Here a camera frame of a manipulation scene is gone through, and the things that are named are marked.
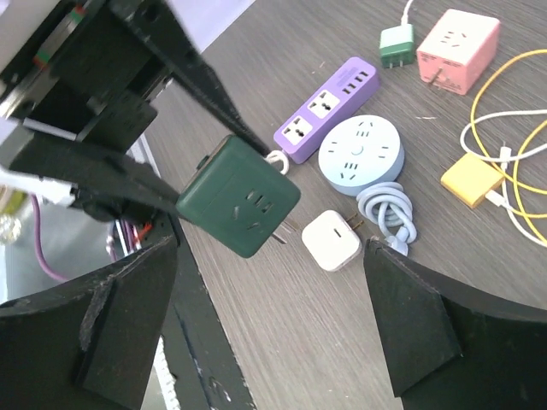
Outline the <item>pink cube socket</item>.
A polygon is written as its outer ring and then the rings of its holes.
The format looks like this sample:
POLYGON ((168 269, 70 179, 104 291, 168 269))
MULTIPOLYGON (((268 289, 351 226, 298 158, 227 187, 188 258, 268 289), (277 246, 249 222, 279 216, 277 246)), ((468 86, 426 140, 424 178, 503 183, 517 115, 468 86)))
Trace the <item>pink cube socket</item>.
POLYGON ((464 96, 497 53, 501 22, 448 9, 417 49, 421 80, 464 96))

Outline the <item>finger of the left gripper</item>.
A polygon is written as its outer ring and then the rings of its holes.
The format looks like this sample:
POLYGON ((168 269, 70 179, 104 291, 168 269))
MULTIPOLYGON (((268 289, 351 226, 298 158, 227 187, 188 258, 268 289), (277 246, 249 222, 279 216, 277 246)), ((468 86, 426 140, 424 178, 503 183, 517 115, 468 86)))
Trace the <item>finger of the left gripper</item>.
POLYGON ((261 155, 267 145, 245 124, 213 68, 165 1, 109 2, 109 10, 165 65, 173 79, 227 129, 261 155))

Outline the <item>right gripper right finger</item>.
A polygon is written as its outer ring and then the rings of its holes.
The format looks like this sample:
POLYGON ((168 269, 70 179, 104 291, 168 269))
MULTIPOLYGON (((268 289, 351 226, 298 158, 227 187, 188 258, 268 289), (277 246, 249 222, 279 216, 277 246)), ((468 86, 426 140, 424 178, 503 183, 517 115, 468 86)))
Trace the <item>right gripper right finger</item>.
POLYGON ((406 409, 544 409, 546 312, 369 240, 364 270, 394 396, 406 409))

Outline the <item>purple power strip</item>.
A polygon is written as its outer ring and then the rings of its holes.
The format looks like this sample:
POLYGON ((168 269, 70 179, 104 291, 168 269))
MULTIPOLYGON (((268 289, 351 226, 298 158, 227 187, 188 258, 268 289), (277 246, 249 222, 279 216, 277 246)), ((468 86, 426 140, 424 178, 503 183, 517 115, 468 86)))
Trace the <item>purple power strip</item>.
POLYGON ((378 89, 377 69, 352 56, 289 117, 273 140, 292 161, 301 164, 337 124, 350 118, 378 89))

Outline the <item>dark green cube socket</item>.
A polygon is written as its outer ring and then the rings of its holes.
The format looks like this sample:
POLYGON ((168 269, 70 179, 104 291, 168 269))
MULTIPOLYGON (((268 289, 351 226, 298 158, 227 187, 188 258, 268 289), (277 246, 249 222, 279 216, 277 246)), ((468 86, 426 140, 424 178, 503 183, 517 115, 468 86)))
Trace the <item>dark green cube socket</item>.
POLYGON ((176 202, 179 214, 244 258, 272 236, 301 192, 241 138, 226 137, 176 202))

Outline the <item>white square charger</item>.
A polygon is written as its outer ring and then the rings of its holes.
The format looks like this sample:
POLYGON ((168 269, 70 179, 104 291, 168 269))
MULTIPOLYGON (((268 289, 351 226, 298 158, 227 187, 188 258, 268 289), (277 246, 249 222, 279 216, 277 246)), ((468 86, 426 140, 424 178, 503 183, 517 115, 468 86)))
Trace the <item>white square charger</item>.
POLYGON ((328 209, 307 224, 301 233, 301 239, 318 266, 327 272, 336 272, 362 250, 362 241, 356 234, 355 225, 350 222, 358 217, 353 214, 345 218, 339 212, 328 209))

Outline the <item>yellow charger plug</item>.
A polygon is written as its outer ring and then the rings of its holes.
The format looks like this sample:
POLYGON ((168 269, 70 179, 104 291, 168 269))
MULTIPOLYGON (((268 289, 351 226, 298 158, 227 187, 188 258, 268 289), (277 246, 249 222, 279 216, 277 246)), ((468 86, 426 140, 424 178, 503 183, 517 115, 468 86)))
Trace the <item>yellow charger plug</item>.
POLYGON ((441 176, 441 185, 470 208, 476 208, 491 190, 503 182, 503 175, 477 156, 467 153, 441 176))

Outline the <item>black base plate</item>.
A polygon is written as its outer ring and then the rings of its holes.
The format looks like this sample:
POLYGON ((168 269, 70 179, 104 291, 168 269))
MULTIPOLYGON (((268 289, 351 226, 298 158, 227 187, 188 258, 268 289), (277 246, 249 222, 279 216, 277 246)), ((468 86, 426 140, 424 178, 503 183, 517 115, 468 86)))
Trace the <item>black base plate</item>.
POLYGON ((232 346, 177 218, 162 215, 152 237, 173 233, 177 273, 162 328, 164 351, 182 409, 254 409, 232 346))

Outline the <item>green charger plug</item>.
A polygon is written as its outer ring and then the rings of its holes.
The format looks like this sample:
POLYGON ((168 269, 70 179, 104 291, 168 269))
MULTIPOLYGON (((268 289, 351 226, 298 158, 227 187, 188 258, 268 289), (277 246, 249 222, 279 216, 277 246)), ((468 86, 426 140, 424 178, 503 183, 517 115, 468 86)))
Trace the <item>green charger plug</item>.
POLYGON ((412 24, 383 30, 379 38, 379 56, 383 68, 402 67, 415 62, 415 36, 412 24))

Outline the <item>round blue power strip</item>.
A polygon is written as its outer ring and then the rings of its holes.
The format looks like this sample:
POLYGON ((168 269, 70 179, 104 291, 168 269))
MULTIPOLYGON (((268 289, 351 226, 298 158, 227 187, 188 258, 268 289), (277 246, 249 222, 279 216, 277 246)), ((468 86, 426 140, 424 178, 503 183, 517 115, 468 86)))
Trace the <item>round blue power strip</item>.
POLYGON ((396 180, 403 164, 404 148, 397 128, 371 114, 336 125, 318 154, 324 178, 336 191, 353 197, 371 185, 396 180))

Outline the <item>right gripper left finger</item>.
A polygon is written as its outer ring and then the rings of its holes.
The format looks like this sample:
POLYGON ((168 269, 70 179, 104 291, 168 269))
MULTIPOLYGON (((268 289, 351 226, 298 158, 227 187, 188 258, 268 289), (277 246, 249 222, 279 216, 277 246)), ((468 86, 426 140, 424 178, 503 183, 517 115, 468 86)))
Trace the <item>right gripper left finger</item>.
POLYGON ((1 306, 3 409, 139 409, 177 271, 165 236, 1 306))

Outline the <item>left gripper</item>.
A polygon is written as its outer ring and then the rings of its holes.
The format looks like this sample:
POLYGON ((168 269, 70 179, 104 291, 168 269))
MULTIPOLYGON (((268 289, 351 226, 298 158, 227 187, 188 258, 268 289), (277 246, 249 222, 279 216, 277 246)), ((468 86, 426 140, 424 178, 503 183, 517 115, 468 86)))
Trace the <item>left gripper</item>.
POLYGON ((122 154, 156 118, 170 84, 151 45, 174 22, 165 1, 4 1, 1 151, 8 170, 96 220, 176 214, 179 193, 122 154))

